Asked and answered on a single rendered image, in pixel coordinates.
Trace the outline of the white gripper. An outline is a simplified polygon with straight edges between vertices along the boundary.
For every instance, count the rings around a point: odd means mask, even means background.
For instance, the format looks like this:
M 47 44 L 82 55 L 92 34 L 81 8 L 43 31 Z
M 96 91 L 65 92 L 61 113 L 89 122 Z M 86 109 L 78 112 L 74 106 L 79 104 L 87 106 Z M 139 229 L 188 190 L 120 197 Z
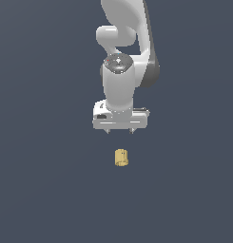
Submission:
M 110 129 L 129 129 L 133 134 L 137 128 L 147 127 L 147 118 L 150 111 L 145 107 L 130 107 L 127 111 L 114 111 L 106 106 L 106 101 L 97 102 L 93 107 L 93 128 L 104 129 L 110 134 Z

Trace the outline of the small tan cylinder object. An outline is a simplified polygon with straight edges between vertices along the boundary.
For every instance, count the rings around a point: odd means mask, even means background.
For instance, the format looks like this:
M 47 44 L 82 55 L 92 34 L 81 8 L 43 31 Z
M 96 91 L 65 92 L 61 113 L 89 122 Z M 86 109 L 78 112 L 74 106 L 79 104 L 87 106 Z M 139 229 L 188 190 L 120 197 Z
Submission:
M 116 166 L 128 165 L 127 150 L 117 149 L 115 151 L 115 165 Z

